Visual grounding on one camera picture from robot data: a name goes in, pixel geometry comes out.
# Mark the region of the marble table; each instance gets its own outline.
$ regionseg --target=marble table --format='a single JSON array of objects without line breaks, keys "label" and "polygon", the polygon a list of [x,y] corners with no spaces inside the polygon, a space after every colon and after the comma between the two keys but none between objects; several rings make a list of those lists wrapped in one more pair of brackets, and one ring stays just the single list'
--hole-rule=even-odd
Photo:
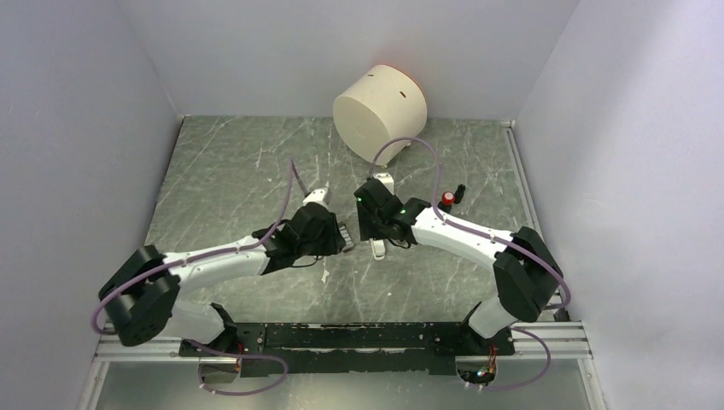
[{"label": "marble table", "polygon": [[[420,137],[440,156],[441,190],[467,185],[453,214],[497,229],[531,226],[498,121],[431,119]],[[188,300],[220,303],[235,321],[442,321],[461,320],[495,292],[489,270],[438,249],[388,245],[383,261],[372,259],[369,244],[359,241],[353,199],[369,163],[347,148],[331,118],[186,117],[146,242],[161,251],[195,250],[269,226],[280,209],[291,156],[308,187],[331,188],[331,210],[347,222],[355,249],[311,267],[198,290]],[[435,171],[423,146],[404,149],[388,171],[403,201],[429,198]],[[295,187],[288,216],[301,198]]]}]

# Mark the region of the wall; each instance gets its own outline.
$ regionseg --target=wall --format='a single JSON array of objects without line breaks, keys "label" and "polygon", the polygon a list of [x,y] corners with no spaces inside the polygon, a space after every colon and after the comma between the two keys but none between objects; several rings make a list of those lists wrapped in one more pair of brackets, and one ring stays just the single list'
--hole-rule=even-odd
[{"label": "wall", "polygon": [[0,407],[75,408],[178,121],[111,0],[2,2],[0,55]]},{"label": "wall", "polygon": [[581,0],[517,120],[611,409],[724,408],[722,21]]},{"label": "wall", "polygon": [[182,114],[323,115],[369,67],[432,116],[513,119],[578,0],[120,0]]}]

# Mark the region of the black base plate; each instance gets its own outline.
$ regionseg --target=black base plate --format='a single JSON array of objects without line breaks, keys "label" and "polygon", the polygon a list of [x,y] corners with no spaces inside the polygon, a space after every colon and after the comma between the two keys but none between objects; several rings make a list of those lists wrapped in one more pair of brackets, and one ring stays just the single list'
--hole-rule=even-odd
[{"label": "black base plate", "polygon": [[[515,353],[510,329],[483,339],[459,322],[235,325],[244,353],[282,357],[289,363],[290,373],[427,371],[431,375],[455,375],[456,356],[487,356],[491,345],[500,356]],[[209,354],[183,342],[179,355]],[[281,371],[273,361],[246,360],[241,377]]]}]

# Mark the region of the white cylinder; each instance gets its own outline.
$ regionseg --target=white cylinder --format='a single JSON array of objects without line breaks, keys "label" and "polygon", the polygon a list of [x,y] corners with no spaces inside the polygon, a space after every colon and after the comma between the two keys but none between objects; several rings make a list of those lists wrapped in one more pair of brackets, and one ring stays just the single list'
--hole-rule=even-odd
[{"label": "white cylinder", "polygon": [[[387,141],[416,137],[428,118],[423,91],[390,66],[373,67],[335,99],[332,112],[347,147],[369,162]],[[377,164],[386,165],[407,144],[390,145]]]}]

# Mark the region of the cylindrical container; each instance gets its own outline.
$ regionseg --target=cylindrical container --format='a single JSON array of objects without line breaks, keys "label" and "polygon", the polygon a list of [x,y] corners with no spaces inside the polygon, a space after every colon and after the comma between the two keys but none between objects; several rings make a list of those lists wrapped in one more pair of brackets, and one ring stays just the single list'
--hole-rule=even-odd
[{"label": "cylindrical container", "polygon": [[[387,141],[416,137],[428,117],[423,91],[390,66],[373,67],[335,99],[332,112],[347,147],[369,162]],[[390,145],[377,164],[386,165],[407,144]]]}]

